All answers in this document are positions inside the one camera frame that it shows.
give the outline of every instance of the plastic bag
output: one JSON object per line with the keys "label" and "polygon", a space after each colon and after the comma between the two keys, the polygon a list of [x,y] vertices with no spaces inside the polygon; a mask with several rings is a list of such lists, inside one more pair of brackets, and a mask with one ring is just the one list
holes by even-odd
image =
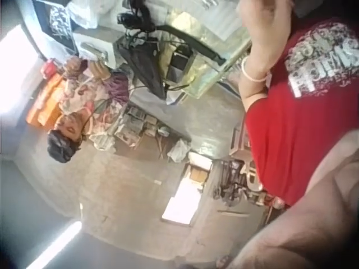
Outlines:
{"label": "plastic bag", "polygon": [[180,163],[185,159],[187,153],[191,150],[191,144],[180,139],[175,144],[175,146],[167,153],[167,156],[170,157],[175,163]]}
{"label": "plastic bag", "polygon": [[97,28],[101,15],[106,14],[117,0],[72,0],[67,5],[72,20],[86,29]]}

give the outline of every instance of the woman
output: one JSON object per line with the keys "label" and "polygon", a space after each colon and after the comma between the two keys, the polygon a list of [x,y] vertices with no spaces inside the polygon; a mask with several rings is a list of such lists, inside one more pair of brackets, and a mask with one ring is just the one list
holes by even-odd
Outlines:
{"label": "woman", "polygon": [[229,268],[319,268],[358,228],[359,27],[304,22],[288,41],[291,1],[239,9],[252,37],[238,87],[254,159],[264,187],[292,207]]}
{"label": "woman", "polygon": [[359,27],[331,18],[291,29],[292,5],[240,1],[252,48],[238,78],[259,179],[290,206],[359,149]]}
{"label": "woman", "polygon": [[73,57],[64,68],[63,115],[48,135],[48,152],[60,163],[71,160],[85,136],[104,133],[129,100],[126,75],[111,74],[101,61]]}

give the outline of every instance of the white bangle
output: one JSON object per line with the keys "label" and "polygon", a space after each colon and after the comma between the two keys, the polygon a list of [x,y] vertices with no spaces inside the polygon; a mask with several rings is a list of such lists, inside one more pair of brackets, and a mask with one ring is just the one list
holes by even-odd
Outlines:
{"label": "white bangle", "polygon": [[248,60],[248,57],[249,56],[246,56],[242,61],[242,73],[243,73],[243,75],[245,75],[245,77],[247,79],[249,79],[250,81],[252,81],[252,82],[257,82],[257,83],[265,82],[267,80],[268,75],[265,76],[265,78],[262,78],[261,80],[256,80],[255,78],[252,78],[250,75],[248,75],[248,73],[245,70],[245,64],[246,64],[246,62]]}

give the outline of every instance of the red object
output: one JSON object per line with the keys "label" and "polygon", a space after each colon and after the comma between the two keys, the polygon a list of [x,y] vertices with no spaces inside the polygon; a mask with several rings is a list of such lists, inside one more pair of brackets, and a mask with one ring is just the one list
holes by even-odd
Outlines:
{"label": "red object", "polygon": [[326,21],[297,31],[272,70],[268,98],[246,115],[259,178],[290,206],[333,146],[359,128],[357,30]]}
{"label": "red object", "polygon": [[48,80],[57,73],[57,66],[53,59],[48,60],[41,68],[41,74]]}

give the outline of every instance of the orange cloth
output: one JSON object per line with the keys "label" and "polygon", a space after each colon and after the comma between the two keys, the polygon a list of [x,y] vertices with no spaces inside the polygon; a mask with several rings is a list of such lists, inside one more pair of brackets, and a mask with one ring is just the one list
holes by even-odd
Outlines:
{"label": "orange cloth", "polygon": [[64,89],[65,81],[62,76],[55,74],[43,88],[27,114],[27,123],[36,127],[43,126],[47,130],[51,129],[61,115],[58,103]]}

